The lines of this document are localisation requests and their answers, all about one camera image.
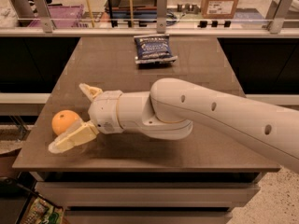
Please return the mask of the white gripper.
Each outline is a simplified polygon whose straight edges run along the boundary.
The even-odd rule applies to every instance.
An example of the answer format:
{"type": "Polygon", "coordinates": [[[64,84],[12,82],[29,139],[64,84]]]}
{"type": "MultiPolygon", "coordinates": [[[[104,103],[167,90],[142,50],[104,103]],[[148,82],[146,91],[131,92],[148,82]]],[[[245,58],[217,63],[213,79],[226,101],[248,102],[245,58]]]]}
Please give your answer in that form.
{"type": "Polygon", "coordinates": [[[86,144],[94,140],[99,132],[104,134],[123,132],[118,120],[118,102],[122,92],[103,92],[100,88],[89,86],[86,83],[80,83],[79,88],[92,102],[88,110],[91,120],[84,122],[79,119],[71,124],[65,132],[59,134],[49,144],[49,152],[53,154],[63,153],[86,144]]]}

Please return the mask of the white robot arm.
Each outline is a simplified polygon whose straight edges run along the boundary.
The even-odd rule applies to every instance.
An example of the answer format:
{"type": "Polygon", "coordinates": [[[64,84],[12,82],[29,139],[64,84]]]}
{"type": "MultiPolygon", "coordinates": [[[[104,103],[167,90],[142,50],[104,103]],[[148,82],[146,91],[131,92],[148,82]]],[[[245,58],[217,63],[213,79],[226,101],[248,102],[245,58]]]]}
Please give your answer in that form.
{"type": "Polygon", "coordinates": [[[49,145],[59,154],[86,144],[99,133],[143,133],[163,139],[187,137],[195,122],[225,133],[242,145],[299,172],[299,112],[162,78],[149,91],[102,91],[79,85],[91,101],[90,120],[75,119],[49,145]]]}

